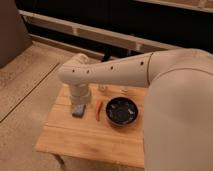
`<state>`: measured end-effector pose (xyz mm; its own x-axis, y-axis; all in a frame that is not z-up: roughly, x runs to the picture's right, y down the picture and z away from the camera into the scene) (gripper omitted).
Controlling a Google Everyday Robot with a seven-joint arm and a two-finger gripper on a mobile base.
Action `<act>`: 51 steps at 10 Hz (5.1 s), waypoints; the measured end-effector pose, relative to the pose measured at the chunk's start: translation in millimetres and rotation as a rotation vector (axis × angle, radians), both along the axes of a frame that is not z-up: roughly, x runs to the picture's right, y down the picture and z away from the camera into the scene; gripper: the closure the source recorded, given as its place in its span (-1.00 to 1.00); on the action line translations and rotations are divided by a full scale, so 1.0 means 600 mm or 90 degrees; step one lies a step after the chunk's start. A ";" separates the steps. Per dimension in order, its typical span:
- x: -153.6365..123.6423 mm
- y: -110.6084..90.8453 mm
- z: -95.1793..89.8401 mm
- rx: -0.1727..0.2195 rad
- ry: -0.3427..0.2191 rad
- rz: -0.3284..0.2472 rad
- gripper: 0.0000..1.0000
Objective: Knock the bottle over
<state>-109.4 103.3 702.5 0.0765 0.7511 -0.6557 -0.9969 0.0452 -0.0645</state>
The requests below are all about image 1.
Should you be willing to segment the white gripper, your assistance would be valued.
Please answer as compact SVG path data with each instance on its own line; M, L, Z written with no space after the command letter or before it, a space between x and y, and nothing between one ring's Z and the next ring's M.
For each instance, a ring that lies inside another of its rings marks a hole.
M88 84L70 85L69 90L72 104L88 104L91 101L91 90Z

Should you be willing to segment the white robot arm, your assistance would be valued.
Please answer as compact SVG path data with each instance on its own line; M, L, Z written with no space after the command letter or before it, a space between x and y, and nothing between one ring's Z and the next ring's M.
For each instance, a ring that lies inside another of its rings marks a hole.
M146 87L145 171L213 171L213 54L182 48L90 64L80 53L58 75L74 103L90 101L90 83Z

